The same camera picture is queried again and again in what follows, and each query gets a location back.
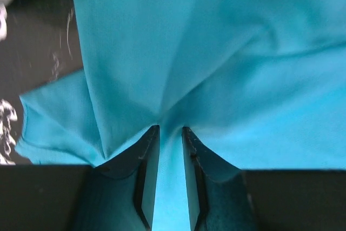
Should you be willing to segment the teal t shirt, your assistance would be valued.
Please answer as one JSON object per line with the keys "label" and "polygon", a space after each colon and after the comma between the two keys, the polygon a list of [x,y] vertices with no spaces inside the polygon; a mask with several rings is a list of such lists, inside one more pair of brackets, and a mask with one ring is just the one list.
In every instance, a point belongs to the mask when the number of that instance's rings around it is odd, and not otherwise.
{"label": "teal t shirt", "polygon": [[16,151],[99,166],[159,124],[154,230],[187,230],[183,126],[240,168],[345,168],[345,0],[74,0],[83,70]]}

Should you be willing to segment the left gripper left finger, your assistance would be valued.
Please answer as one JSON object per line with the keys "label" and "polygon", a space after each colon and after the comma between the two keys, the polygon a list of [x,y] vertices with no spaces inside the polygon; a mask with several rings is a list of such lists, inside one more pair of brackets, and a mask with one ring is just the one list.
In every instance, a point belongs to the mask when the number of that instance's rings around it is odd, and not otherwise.
{"label": "left gripper left finger", "polygon": [[83,189],[73,230],[151,230],[160,128],[94,168]]}

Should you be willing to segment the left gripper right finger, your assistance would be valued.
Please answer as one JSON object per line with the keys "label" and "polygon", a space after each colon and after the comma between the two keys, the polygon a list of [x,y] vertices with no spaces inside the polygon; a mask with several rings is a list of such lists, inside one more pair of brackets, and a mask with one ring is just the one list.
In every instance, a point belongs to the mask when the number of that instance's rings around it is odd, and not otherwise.
{"label": "left gripper right finger", "polygon": [[242,171],[182,129],[191,230],[257,230]]}

